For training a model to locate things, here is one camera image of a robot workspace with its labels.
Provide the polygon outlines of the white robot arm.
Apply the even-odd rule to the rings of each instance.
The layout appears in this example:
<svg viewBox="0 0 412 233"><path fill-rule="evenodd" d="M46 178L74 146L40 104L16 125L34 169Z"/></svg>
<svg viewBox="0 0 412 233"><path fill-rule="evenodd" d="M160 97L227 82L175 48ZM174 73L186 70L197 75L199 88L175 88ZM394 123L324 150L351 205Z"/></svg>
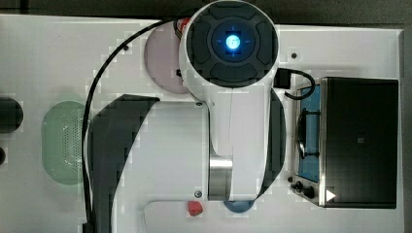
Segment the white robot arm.
<svg viewBox="0 0 412 233"><path fill-rule="evenodd" d="M243 0L207 4L183 30L184 84L209 115L210 201L250 201L261 191L279 54L276 24Z"/></svg>

